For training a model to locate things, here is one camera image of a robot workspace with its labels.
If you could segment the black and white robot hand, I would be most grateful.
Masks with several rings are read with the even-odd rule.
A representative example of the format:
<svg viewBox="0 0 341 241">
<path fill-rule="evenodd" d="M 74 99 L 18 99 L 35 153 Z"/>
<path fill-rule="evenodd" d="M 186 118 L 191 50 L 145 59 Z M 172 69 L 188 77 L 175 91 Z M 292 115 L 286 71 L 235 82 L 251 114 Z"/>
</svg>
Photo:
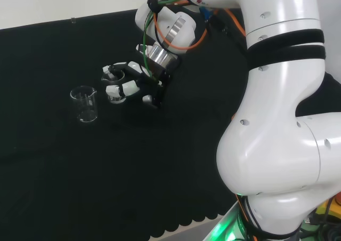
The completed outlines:
<svg viewBox="0 0 341 241">
<path fill-rule="evenodd" d="M 112 104 L 140 99 L 154 108 L 160 108 L 168 80 L 151 76 L 147 69 L 134 62 L 119 62 L 102 68 L 101 82 Z"/>
</svg>

